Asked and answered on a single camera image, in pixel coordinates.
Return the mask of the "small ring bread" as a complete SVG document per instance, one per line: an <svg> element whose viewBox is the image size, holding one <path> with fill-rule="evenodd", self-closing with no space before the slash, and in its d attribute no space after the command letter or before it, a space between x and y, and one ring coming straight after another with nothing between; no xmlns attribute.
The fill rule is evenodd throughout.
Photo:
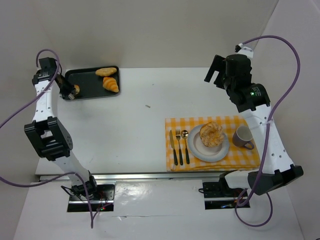
<svg viewBox="0 0 320 240"><path fill-rule="evenodd" d="M80 87L78 85L74 85L74 94L78 95L80 93Z"/></svg>

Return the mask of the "sugared round bread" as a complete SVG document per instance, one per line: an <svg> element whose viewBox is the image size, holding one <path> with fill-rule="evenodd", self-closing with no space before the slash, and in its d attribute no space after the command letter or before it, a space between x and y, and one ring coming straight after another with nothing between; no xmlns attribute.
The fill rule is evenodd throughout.
<svg viewBox="0 0 320 240"><path fill-rule="evenodd" d="M223 128L217 122L204 124L199 131L201 142L209 148L218 147L224 141Z"/></svg>

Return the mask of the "metal tongs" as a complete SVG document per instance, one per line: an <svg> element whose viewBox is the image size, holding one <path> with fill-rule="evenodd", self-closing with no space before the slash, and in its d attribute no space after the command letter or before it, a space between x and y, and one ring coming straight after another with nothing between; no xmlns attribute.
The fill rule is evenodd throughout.
<svg viewBox="0 0 320 240"><path fill-rule="evenodd" d="M75 96L76 96L76 95L71 92L71 93L68 94L67 97L68 97L70 100L74 100L74 99L75 99Z"/></svg>

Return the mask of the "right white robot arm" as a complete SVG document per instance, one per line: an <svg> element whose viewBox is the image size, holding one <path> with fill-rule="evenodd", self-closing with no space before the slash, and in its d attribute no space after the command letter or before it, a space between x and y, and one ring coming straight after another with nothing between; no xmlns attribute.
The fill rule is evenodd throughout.
<svg viewBox="0 0 320 240"><path fill-rule="evenodd" d="M293 163L282 143L265 87L252 82L253 55L253 50L243 44L235 47L235 54L216 55L204 80L210 82L214 72L218 73L214 84L226 91L244 118L260 157L259 170L225 172L219 183L224 189L249 189L260 196L291 183L304 172Z"/></svg>

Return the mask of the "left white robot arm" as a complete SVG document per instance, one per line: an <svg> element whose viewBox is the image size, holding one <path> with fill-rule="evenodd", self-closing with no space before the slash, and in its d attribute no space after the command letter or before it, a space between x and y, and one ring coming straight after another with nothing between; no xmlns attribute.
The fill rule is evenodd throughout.
<svg viewBox="0 0 320 240"><path fill-rule="evenodd" d="M72 137L54 114L53 87L48 86L51 80L63 90L70 90L71 85L62 75L54 76L58 69L54 58L41 58L39 64L40 69L32 79L36 96L39 98L32 122L24 126L24 132L40 158L54 163L64 173L72 173L69 175L71 193L77 197L88 193L89 198L93 199L98 192L96 180L74 155Z"/></svg>

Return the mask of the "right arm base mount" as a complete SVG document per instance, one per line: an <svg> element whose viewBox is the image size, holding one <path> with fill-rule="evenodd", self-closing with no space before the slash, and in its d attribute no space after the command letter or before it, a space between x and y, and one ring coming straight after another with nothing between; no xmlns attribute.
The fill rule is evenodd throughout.
<svg viewBox="0 0 320 240"><path fill-rule="evenodd" d="M206 210L234 209L242 188L230 188L226 180L220 176L218 181L205 181L198 189L204 197Z"/></svg>

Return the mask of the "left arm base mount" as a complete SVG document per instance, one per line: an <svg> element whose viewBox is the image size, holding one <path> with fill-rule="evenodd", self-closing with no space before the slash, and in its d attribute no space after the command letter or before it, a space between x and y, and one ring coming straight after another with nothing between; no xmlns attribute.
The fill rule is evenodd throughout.
<svg viewBox="0 0 320 240"><path fill-rule="evenodd" d="M67 206L68 213L89 212L88 201L85 196L76 196L69 187L61 186L61 188L69 195ZM94 213L97 209L99 209L100 212L114 211L115 188L115 183L97 185L97 192L89 197L91 208Z"/></svg>

